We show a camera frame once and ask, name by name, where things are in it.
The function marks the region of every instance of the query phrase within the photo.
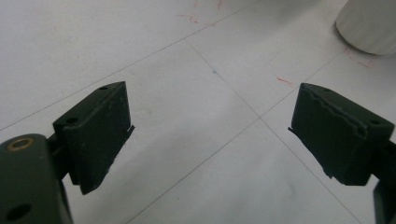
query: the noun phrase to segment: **screw hole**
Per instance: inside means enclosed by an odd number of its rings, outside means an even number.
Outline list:
[[[7,213],[7,221],[19,220],[25,217],[31,209],[32,206],[28,203],[20,204]]]
[[[66,123],[76,123],[78,121],[78,119],[77,118],[71,118],[71,119],[67,119],[66,120]]]
[[[370,122],[371,122],[372,124],[374,124],[374,125],[380,124],[380,122],[379,122],[378,120],[375,120],[375,119],[370,120]]]

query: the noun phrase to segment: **white tile floor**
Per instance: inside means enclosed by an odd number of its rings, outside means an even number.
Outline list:
[[[396,123],[396,56],[347,47],[345,2],[3,1],[0,141],[124,80],[136,129],[98,190],[64,180],[75,223],[374,223],[377,180],[329,179],[287,131],[301,82]]]

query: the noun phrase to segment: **floor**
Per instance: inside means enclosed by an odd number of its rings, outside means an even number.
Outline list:
[[[105,181],[64,179],[76,224],[375,223],[377,180],[329,179],[287,130],[302,82],[396,123],[396,56],[348,46],[346,1],[2,1],[0,142],[126,81],[136,129]]]

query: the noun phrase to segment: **floor tile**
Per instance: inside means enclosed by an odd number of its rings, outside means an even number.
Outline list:
[[[260,1],[188,38],[259,115],[344,49],[344,0]]]
[[[256,121],[133,223],[359,223]]]
[[[254,1],[220,2],[0,3],[0,130]]]
[[[122,80],[127,83],[136,129],[99,189],[82,196],[68,177],[64,180],[76,224],[126,223],[258,119],[205,61],[180,41],[0,135],[50,134],[56,116],[95,88]]]
[[[334,90],[396,123],[395,60],[394,56],[377,57],[346,48],[307,82]],[[361,223],[375,223],[373,189],[377,179],[372,176],[366,187],[346,187],[329,179],[312,154],[287,130],[296,98],[294,91],[263,116],[263,120]]]

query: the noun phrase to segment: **white cylindrical object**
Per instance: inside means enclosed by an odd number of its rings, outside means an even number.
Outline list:
[[[336,27],[352,46],[385,55],[396,52],[396,0],[349,0]]]

